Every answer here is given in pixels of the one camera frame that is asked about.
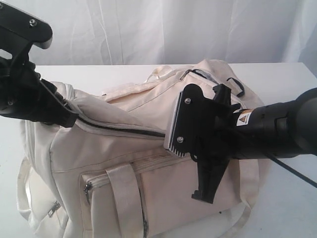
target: backpack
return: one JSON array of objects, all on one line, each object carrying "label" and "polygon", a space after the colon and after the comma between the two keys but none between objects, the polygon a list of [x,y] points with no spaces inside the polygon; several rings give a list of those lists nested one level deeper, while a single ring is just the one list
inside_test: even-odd
[{"label": "backpack", "polygon": [[145,83],[104,96],[54,83],[79,118],[72,128],[21,122],[18,210],[33,232],[45,238],[143,238],[213,216],[209,237],[234,237],[250,216],[269,161],[231,160],[214,203],[192,199],[196,163],[163,148],[172,102],[190,83],[211,99],[212,88],[223,83],[233,104],[263,105],[219,60],[161,66]]}]

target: white table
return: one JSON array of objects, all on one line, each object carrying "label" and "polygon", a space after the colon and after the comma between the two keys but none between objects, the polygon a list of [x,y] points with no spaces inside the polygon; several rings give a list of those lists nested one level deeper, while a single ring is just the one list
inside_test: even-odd
[{"label": "white table", "polygon": [[[39,66],[49,81],[70,83],[74,88],[101,94],[103,88],[143,82],[156,65]],[[317,80],[302,63],[231,64],[238,78],[265,104],[294,100]],[[23,156],[18,121],[0,117],[0,237],[33,238],[27,222],[16,210],[16,178]],[[317,158],[301,156],[287,164],[317,181]],[[317,189],[283,168],[273,165],[260,191],[254,211],[238,238],[315,238]],[[166,233],[165,238],[208,237],[209,219]]]}]

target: warning label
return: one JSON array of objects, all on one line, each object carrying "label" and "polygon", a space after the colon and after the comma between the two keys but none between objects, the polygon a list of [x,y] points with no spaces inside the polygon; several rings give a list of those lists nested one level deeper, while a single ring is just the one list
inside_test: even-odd
[{"label": "warning label", "polygon": [[237,120],[237,126],[247,125],[249,123],[250,115],[252,114],[252,110],[243,111]]}]

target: white curtain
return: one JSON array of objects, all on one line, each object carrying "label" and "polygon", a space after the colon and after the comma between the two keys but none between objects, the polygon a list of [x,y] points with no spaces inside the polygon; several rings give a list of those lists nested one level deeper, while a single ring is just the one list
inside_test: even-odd
[{"label": "white curtain", "polygon": [[317,75],[317,0],[6,0],[53,29],[36,64],[303,62]]}]

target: cream canvas bag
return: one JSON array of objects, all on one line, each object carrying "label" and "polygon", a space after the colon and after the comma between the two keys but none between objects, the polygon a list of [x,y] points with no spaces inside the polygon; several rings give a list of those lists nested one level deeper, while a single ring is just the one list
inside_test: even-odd
[{"label": "cream canvas bag", "polygon": [[[45,238],[152,237],[207,216],[214,216],[209,237],[234,237],[255,204],[268,161],[232,160],[214,203],[207,204],[191,198],[198,187],[196,163],[172,157],[163,140],[172,103],[187,84],[213,98],[212,88],[223,83],[232,89],[232,103],[263,105],[246,85],[241,96],[237,82],[227,63],[204,60],[159,67],[144,84],[105,96],[55,83],[79,119],[72,128],[21,122],[21,215]],[[228,212],[238,218],[234,223]]]}]

